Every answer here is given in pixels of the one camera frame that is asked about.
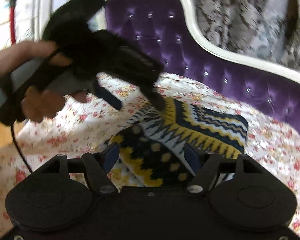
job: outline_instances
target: bed sheet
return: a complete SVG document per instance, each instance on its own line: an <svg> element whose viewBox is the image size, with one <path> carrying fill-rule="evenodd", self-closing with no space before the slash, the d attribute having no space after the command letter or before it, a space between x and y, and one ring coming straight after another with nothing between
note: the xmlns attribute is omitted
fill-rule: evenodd
<svg viewBox="0 0 300 240"><path fill-rule="evenodd" d="M34 37L33 4L33 0L18 0L18 41ZM0 0L0 49L9 45L8 7L4 0ZM52 120L45 119L41 124L28 122L19 133L18 141L33 169L58 153L78 157L90 150L101 150L102 142L121 130L146 100L139 89L131 84L105 74L101 74L99 80L103 86L121 98L123 109L116 111L105 101L88 95L87 104L68 98L65 108ZM225 98L202 83L187 78L165 73L160 77L157 88L163 95L228 114L241 114L247 119L249 139L245 152L295 193L298 208L290 228L300 235L298 133L286 123L278 122L245 103ZM4 208L5 197L8 191L27 175L26 167L13 145L0 150L0 236L12 227ZM109 177L118 188L124 185L138 185L132 174L119 163L111 170ZM82 181L83 175L72 174L72 178Z"/></svg>

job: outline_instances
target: human hand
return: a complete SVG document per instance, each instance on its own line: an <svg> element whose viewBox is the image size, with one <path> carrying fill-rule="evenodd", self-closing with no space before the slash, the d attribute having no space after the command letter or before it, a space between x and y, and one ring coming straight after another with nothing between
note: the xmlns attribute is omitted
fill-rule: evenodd
<svg viewBox="0 0 300 240"><path fill-rule="evenodd" d="M0 78L7 72L12 72L22 63L34 57L48 57L56 50L57 46L53 41L22 41L13 44L11 47L0 51ZM51 60L51 65L59 67L71 64L72 60L58 53ZM84 92L71 94L74 99L85 103L86 97ZM35 87L30 87L25 98L21 101L23 114L26 118L34 122L42 122L46 116L53 118L57 112L65 105L65 99L62 95L56 94L50 90L43 93Z"/></svg>

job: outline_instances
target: headboard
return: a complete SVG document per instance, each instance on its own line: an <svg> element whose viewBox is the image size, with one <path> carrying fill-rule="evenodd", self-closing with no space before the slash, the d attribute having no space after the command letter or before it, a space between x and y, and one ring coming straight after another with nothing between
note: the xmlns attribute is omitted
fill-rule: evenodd
<svg viewBox="0 0 300 240"><path fill-rule="evenodd" d="M107 0L98 18L159 60L166 72L248 103L300 134L300 73L209 43L197 26L192 0Z"/></svg>

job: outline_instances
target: wooden floor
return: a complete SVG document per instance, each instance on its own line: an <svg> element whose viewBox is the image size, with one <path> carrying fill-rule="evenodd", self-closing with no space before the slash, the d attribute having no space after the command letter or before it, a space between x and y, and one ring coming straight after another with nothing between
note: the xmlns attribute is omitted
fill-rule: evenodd
<svg viewBox="0 0 300 240"><path fill-rule="evenodd" d="M17 134L23 127L23 123L15 123L15 133ZM12 142L10 127L0 123L0 148Z"/></svg>

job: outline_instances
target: bed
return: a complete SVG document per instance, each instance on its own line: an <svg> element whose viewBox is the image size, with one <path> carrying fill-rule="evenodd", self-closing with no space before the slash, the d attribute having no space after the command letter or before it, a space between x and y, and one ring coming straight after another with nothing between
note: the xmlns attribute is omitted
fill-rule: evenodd
<svg viewBox="0 0 300 240"><path fill-rule="evenodd" d="M38 37L52 12L52 0L45 1ZM246 118L245 153L295 193L298 208L290 228L300 236L300 73L209 43L198 29L192 0L107 0L95 21L97 28L117 33L164 64L156 84L161 94ZM103 73L99 80L123 100L123 109L88 95L87 104L69 98L53 120L28 122L18 141L33 169L58 153L76 157L100 150L146 100L131 84ZM0 150L0 236L11 227L4 198L27 175L12 145ZM82 174L72 177L80 180ZM109 177L119 188L138 185L119 163Z"/></svg>

